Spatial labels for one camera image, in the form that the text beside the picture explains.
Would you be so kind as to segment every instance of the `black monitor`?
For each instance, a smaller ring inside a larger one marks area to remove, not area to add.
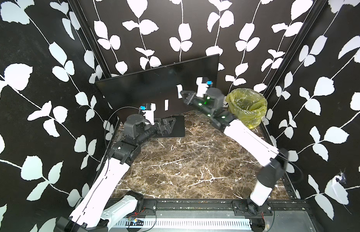
[[[216,54],[100,80],[96,85],[113,110],[154,103],[154,118],[164,118],[192,110],[179,98],[177,85],[181,85],[183,90],[197,91],[197,78],[207,77],[215,87],[218,65],[219,54]],[[125,122],[127,116],[137,113],[138,110],[125,108],[117,115]]]

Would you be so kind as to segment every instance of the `trash bin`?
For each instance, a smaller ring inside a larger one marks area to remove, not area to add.
[[[248,88],[233,90],[225,101],[229,104],[228,110],[250,129],[260,125],[268,108],[265,97]]]

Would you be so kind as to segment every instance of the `cable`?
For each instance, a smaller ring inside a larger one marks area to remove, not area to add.
[[[154,211],[154,210],[152,210],[152,209],[149,209],[149,210],[153,211],[153,213],[154,213],[154,215],[155,215],[155,222],[154,222],[154,225],[153,225],[150,229],[148,229],[148,230],[144,230],[144,231],[141,231],[141,232],[146,232],[146,231],[149,231],[149,230],[153,229],[153,227],[154,227],[154,226],[155,226],[155,224],[156,224],[156,220],[157,220],[156,213],[155,213],[155,211]]]
[[[296,181],[291,182],[291,183],[295,184],[295,183],[303,181],[304,180],[303,171],[297,165],[295,165],[293,162],[289,161],[286,157],[281,156],[281,155],[279,155],[279,156],[282,157],[283,159],[287,160],[291,165],[295,166],[300,171],[300,178],[298,180],[296,180]]]

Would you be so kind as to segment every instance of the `black cable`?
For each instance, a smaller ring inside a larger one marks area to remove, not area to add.
[[[156,213],[155,213],[155,211],[154,211],[154,210],[152,210],[152,209],[149,209],[149,210],[153,211],[153,213],[154,213],[154,215],[155,215],[155,222],[154,222],[154,225],[153,225],[150,229],[147,229],[147,230],[144,230],[144,231],[141,231],[141,232],[146,232],[146,231],[149,231],[149,230],[153,229],[153,227],[154,227],[154,226],[155,226],[155,224],[156,224],[156,220],[157,220]]]
[[[283,159],[287,160],[290,164],[292,164],[293,166],[295,166],[295,167],[300,171],[300,178],[299,178],[298,180],[296,180],[296,181],[291,182],[291,183],[295,184],[295,183],[298,183],[298,182],[303,181],[303,180],[304,180],[304,173],[303,173],[303,171],[302,171],[297,165],[295,165],[293,162],[289,161],[286,157],[281,156],[281,155],[279,155],[279,156],[282,157]]]
[[[271,230],[271,228],[273,227],[273,224],[274,224],[274,219],[275,219],[274,204],[272,203],[271,205],[272,205],[272,207],[273,207],[273,222],[272,222],[272,224],[271,224],[271,226],[270,226],[269,230]]]

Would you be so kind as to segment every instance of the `brown marble surface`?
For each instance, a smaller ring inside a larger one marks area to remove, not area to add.
[[[261,168],[256,159],[206,116],[196,111],[183,115],[185,137],[151,139],[112,197],[129,190],[146,198],[245,199],[251,194]],[[263,136],[258,129],[253,132]],[[288,199],[281,181],[271,199]]]

